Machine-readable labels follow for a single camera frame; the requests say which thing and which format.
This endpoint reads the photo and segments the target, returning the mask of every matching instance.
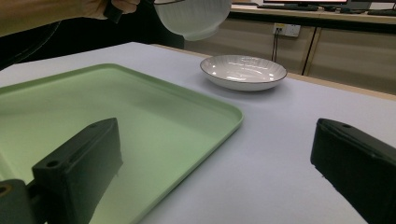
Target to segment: white table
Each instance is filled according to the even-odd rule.
[[[230,91],[205,78],[202,59],[129,43],[13,65],[0,87],[117,63],[238,106],[241,128],[141,223],[366,223],[309,161],[316,122],[336,119],[395,147],[396,101],[293,78],[268,91]]]

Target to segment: plastic tray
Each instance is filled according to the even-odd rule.
[[[239,109],[115,64],[0,89],[0,178],[87,125],[117,118],[124,164],[91,223],[136,223],[241,124]]]

